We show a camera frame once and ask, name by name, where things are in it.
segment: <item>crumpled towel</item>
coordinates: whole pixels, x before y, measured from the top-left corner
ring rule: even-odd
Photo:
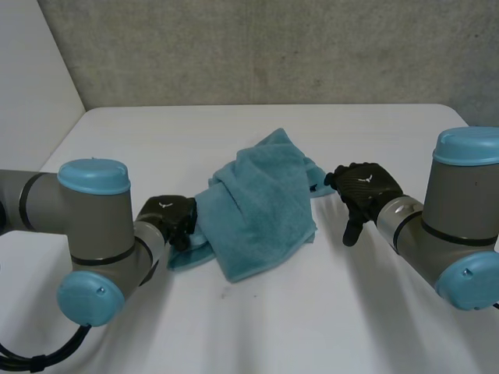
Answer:
[[[173,248],[168,268],[186,270],[216,257],[227,280],[237,282],[283,263],[314,240],[310,198],[334,192],[324,177],[284,129],[240,150],[195,196],[191,246]]]

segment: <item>light blue joint cap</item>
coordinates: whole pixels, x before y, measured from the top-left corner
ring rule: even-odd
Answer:
[[[70,161],[61,166],[57,179],[68,189],[91,195],[118,195],[130,190],[128,169],[114,160]]]
[[[454,166],[499,164],[499,128],[458,127],[438,136],[434,160]]]
[[[482,309],[499,301],[499,253],[478,252],[450,265],[435,291],[458,309]]]
[[[108,278],[91,271],[73,271],[59,286],[57,303],[74,323],[102,326],[119,313],[125,298]]]

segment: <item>black cable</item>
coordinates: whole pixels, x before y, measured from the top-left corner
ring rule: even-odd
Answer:
[[[7,372],[41,372],[48,366],[58,364],[72,355],[83,343],[90,328],[91,326],[80,326],[66,344],[49,355],[27,358],[12,353],[0,344],[0,353],[5,356],[0,355],[0,370]]]

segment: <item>white table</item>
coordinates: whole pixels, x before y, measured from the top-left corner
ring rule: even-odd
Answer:
[[[376,161],[423,201],[438,133],[464,125],[440,105],[102,108],[81,118],[43,170],[120,160],[136,214],[149,196],[200,192],[237,150],[284,127],[324,170]],[[314,200],[313,216],[312,245],[237,284],[216,261],[175,276],[163,263],[116,320],[46,372],[497,372],[497,310],[454,310],[372,224],[355,248],[342,246],[346,210],[336,195]],[[65,238],[6,235],[0,263],[1,342],[23,355],[59,348],[76,329],[55,300],[71,268]]]

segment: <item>white wall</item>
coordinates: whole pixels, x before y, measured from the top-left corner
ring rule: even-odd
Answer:
[[[40,169],[84,112],[36,0],[0,0],[0,168]]]

